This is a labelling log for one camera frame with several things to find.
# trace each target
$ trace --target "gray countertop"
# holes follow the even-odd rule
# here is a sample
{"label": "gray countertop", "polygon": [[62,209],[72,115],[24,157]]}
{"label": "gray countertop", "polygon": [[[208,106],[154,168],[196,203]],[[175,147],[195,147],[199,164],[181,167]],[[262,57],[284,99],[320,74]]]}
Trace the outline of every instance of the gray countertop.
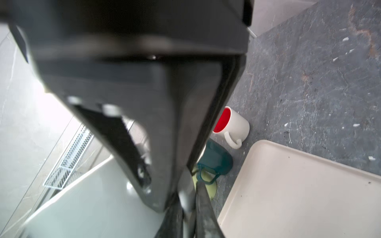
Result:
{"label": "gray countertop", "polygon": [[377,0],[321,0],[250,42],[227,104],[249,121],[249,136],[238,150],[212,136],[234,159],[217,180],[216,215],[262,139],[381,175],[380,47]]}

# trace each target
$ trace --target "white mug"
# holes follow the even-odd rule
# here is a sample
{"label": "white mug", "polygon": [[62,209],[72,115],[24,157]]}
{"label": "white mug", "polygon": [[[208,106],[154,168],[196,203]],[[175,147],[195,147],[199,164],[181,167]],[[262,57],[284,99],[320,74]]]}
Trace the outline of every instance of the white mug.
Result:
{"label": "white mug", "polygon": [[232,148],[239,149],[249,134],[249,130],[250,125],[245,118],[230,107],[225,107],[213,130],[213,134],[225,138]]}

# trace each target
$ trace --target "teal mug handle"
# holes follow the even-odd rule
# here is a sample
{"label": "teal mug handle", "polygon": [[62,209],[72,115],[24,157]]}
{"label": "teal mug handle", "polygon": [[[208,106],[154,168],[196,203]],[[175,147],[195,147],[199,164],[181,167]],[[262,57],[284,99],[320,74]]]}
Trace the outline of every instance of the teal mug handle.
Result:
{"label": "teal mug handle", "polygon": [[214,182],[216,181],[216,179],[220,176],[220,173],[217,173],[217,174],[214,176],[214,178],[213,178],[210,182],[205,181],[205,180],[203,180],[202,177],[201,177],[201,171],[202,171],[202,169],[203,169],[203,167],[199,166],[199,170],[197,171],[197,180],[198,180],[198,181],[202,181],[202,182],[204,182],[206,185],[211,185],[211,184],[214,183]]}

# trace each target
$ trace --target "beige tray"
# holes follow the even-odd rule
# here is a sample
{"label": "beige tray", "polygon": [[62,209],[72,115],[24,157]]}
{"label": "beige tray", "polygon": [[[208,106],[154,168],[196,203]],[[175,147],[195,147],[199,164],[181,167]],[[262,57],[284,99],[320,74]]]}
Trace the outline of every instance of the beige tray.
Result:
{"label": "beige tray", "polygon": [[258,141],[218,223],[226,238],[381,237],[381,177]]}

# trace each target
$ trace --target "mug handle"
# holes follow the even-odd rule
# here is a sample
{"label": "mug handle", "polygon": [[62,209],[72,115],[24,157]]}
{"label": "mug handle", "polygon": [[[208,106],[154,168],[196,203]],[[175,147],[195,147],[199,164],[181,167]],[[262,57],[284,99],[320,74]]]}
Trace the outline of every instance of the mug handle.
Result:
{"label": "mug handle", "polygon": [[220,173],[217,173],[210,182],[205,181],[201,177],[201,171],[202,171],[202,169],[203,169],[203,167],[199,166],[199,170],[197,171],[197,180],[198,181],[202,181],[202,182],[204,182],[207,185],[211,185],[212,183],[214,183],[214,181],[216,181],[216,179],[220,176]]}
{"label": "mug handle", "polygon": [[233,139],[230,137],[230,134],[228,131],[224,133],[226,142],[233,148],[233,149],[239,149],[242,146],[242,140],[238,139],[237,143],[233,141]]}

